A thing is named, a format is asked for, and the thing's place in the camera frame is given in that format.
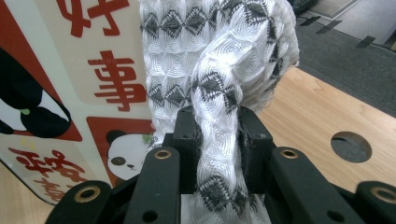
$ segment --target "panda ear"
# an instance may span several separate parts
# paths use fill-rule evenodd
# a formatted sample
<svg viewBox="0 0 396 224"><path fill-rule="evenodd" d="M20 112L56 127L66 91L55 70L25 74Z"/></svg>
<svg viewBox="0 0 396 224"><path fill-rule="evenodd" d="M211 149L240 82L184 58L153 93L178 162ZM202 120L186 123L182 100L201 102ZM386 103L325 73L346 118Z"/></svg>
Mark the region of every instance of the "panda ear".
<svg viewBox="0 0 396 224"><path fill-rule="evenodd" d="M126 133L121 130L112 130L107 133L106 140L111 145L118 137L124 136Z"/></svg>

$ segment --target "white patterned fabric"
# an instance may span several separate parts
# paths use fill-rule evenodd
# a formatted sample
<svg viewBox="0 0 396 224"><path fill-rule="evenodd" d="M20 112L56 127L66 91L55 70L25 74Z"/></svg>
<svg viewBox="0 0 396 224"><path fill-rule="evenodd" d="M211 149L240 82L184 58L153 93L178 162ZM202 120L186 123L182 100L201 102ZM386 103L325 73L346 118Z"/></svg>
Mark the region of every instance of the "white patterned fabric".
<svg viewBox="0 0 396 224"><path fill-rule="evenodd" d="M197 187L182 197L182 223L270 223L249 195L238 147L240 105L261 111L298 61L286 0L141 0L151 148L193 106L202 132Z"/></svg>

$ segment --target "gray floor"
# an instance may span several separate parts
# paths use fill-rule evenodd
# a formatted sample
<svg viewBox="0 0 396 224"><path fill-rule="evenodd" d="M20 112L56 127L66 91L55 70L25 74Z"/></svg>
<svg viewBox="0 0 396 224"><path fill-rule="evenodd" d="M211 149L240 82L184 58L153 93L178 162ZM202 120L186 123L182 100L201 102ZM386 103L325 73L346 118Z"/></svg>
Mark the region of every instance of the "gray floor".
<svg viewBox="0 0 396 224"><path fill-rule="evenodd" d="M375 14L377 9L370 2L381 2L384 12ZM361 10L357 15L356 9L363 6L371 6L372 11ZM389 8L393 10L391 17L385 12ZM301 50L300 68L396 118L396 52L383 47L395 38L392 35L396 24L394 12L396 0L360 0L335 18L342 22L331 30L323 28L332 22L324 19L300 26L312 16L309 13L301 15L296 27ZM358 17L367 22L362 25ZM356 48L367 35L375 37L376 42L366 48Z"/></svg>
<svg viewBox="0 0 396 224"><path fill-rule="evenodd" d="M316 15L322 17L318 20L322 24L340 21L335 30L358 39L372 36L378 45L396 35L396 0L318 0L302 16Z"/></svg>

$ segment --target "green dot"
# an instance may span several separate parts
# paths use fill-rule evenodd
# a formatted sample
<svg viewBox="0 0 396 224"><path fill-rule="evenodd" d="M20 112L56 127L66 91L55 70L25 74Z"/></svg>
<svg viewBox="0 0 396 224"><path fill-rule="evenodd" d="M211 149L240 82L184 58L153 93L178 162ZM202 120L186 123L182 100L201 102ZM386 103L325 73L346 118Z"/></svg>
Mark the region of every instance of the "green dot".
<svg viewBox="0 0 396 224"><path fill-rule="evenodd" d="M21 109L20 111L24 115L29 115L30 114L30 110L29 109Z"/></svg>

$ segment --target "circular hole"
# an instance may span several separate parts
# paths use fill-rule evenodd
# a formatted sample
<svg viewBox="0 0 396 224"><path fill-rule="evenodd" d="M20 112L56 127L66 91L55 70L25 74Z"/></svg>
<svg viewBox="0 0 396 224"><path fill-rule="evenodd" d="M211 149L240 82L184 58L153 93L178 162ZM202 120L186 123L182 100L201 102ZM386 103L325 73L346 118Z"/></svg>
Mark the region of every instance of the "circular hole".
<svg viewBox="0 0 396 224"><path fill-rule="evenodd" d="M288 159L297 159L298 158L298 154L295 153L292 150L289 149L283 149L280 154L282 154L282 156L288 158Z"/></svg>
<svg viewBox="0 0 396 224"><path fill-rule="evenodd" d="M267 135L265 135L264 133L256 133L256 137L258 137L258 138L264 138L266 136Z"/></svg>
<svg viewBox="0 0 396 224"><path fill-rule="evenodd" d="M94 193L95 193L95 191L93 189L87 189L87 190L83 191L80 196L81 196L81 198L86 199L86 198L91 197Z"/></svg>
<svg viewBox="0 0 396 224"><path fill-rule="evenodd" d="M351 162L368 161L373 151L362 136L351 132L336 133L332 137L332 150L339 157Z"/></svg>
<svg viewBox="0 0 396 224"><path fill-rule="evenodd" d="M142 218L144 222L153 222L157 219L158 215L154 211L148 211L143 214Z"/></svg>
<svg viewBox="0 0 396 224"><path fill-rule="evenodd" d="M396 204L396 192L386 189L386 188L381 188L381 187L373 187L371 189L371 192L374 194L374 196L386 203L393 203Z"/></svg>
<svg viewBox="0 0 396 224"><path fill-rule="evenodd" d="M75 201L78 203L88 203L100 194L100 189L97 186L91 185L80 189L75 195Z"/></svg>
<svg viewBox="0 0 396 224"><path fill-rule="evenodd" d="M345 221L344 216L341 215L339 212L328 211L327 216L336 222L344 222Z"/></svg>
<svg viewBox="0 0 396 224"><path fill-rule="evenodd" d="M171 157L172 153L168 150L160 150L154 154L154 157L159 160L165 160Z"/></svg>

